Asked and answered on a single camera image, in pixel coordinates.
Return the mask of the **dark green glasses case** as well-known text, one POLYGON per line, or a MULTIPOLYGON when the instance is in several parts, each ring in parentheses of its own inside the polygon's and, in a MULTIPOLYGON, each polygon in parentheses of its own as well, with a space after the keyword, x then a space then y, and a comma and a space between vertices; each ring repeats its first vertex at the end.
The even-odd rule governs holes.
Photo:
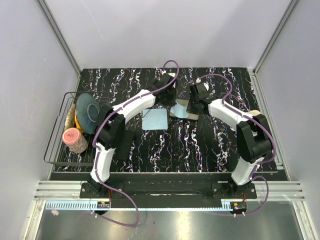
POLYGON ((169 116, 173 118, 197 121, 199 119, 197 114, 187 112, 188 104, 188 100, 176 98, 175 105, 170 108, 169 116))

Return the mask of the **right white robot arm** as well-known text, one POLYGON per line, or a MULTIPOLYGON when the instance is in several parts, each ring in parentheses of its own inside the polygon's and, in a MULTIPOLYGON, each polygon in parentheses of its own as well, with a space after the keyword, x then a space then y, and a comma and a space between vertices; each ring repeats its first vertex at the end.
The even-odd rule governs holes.
POLYGON ((260 164, 275 158, 276 145, 267 118, 261 113, 243 112, 228 104, 224 98, 210 96, 209 87, 203 82, 191 85, 187 112, 210 115, 235 130, 239 159, 223 189, 230 197, 239 198, 260 164))

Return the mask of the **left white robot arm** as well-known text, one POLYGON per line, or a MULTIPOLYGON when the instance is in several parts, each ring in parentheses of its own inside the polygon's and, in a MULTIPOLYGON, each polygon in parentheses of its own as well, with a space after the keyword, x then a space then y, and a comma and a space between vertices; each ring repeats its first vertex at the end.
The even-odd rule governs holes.
POLYGON ((175 101, 177 74, 161 74, 146 89, 115 106, 101 108, 95 128, 92 146, 95 148, 93 168, 88 178, 90 192, 97 198, 108 193, 107 181, 113 155, 125 137, 125 126, 129 120, 156 104, 170 105, 175 101))

